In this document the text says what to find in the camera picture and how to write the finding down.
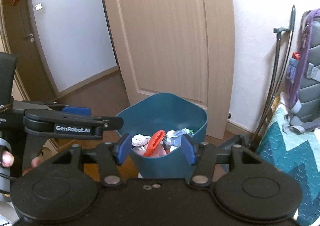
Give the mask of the person's left hand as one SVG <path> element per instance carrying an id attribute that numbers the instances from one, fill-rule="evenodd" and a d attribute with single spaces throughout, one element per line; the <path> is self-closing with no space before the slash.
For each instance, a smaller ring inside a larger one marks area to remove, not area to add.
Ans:
<path id="1" fill-rule="evenodd" d="M 35 157 L 29 167 L 22 171 L 22 175 L 27 174 L 35 167 L 39 166 L 43 162 L 43 155 L 40 154 L 38 157 Z M 1 166 L 4 168 L 11 167 L 14 163 L 14 156 L 7 150 L 3 150 L 1 154 Z"/>

